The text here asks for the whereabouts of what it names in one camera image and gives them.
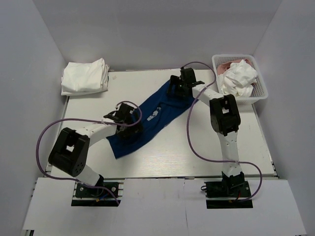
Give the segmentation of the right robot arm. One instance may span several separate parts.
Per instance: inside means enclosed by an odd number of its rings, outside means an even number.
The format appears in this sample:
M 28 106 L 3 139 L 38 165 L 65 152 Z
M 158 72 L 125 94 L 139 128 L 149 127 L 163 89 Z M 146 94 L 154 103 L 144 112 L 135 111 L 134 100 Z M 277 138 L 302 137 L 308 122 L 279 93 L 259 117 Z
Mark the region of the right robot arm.
M 197 81 L 192 68 L 181 68 L 181 75 L 172 75 L 167 95 L 175 98 L 193 98 L 201 101 L 210 109 L 210 123 L 218 135 L 222 153 L 222 189 L 228 196 L 234 196 L 245 182 L 239 163 L 237 134 L 241 118 L 235 97 L 222 95 Z

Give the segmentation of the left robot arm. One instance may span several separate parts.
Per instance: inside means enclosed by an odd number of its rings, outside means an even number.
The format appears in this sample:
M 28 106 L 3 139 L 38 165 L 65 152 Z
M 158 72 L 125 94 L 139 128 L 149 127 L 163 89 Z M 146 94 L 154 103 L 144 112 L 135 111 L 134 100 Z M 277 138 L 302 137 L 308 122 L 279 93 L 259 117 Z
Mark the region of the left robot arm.
M 88 192 L 93 196 L 99 196 L 104 190 L 104 178 L 86 164 L 89 148 L 115 134 L 126 139 L 141 132 L 143 129 L 141 119 L 141 109 L 128 101 L 117 104 L 116 110 L 105 115 L 102 120 L 73 118 L 73 121 L 91 124 L 78 129 L 63 128 L 48 162 L 70 175 L 75 181 L 87 185 Z

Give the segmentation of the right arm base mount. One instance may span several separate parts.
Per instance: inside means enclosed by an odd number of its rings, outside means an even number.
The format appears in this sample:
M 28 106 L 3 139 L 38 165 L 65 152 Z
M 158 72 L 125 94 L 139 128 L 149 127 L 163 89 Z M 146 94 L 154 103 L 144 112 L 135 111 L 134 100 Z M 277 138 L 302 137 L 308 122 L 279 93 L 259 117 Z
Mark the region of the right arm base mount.
M 201 186 L 206 194 L 207 209 L 253 208 L 249 183 L 244 173 L 237 176 L 222 175 L 221 181 L 208 181 Z

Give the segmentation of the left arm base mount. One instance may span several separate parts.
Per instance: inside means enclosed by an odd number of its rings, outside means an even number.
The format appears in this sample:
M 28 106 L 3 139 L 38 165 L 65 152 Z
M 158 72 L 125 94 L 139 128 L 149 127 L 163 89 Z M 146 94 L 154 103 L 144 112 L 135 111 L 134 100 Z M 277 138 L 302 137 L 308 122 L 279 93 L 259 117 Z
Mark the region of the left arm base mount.
M 121 201 L 123 196 L 124 182 L 122 180 L 105 180 L 104 187 L 109 189 Z M 87 188 L 81 183 L 74 186 L 72 207 L 117 207 L 116 200 L 107 190 Z

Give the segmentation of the blue Mickey print t-shirt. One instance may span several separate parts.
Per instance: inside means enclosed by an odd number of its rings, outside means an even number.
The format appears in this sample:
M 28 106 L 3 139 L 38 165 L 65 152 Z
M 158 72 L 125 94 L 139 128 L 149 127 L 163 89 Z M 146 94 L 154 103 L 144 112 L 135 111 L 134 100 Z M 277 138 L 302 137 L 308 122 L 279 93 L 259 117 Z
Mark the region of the blue Mickey print t-shirt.
M 143 131 L 125 140 L 117 134 L 107 138 L 116 159 L 129 155 L 146 145 L 165 126 L 191 107 L 194 101 L 192 96 L 184 98 L 168 96 L 168 87 L 169 82 L 164 83 L 140 105 Z

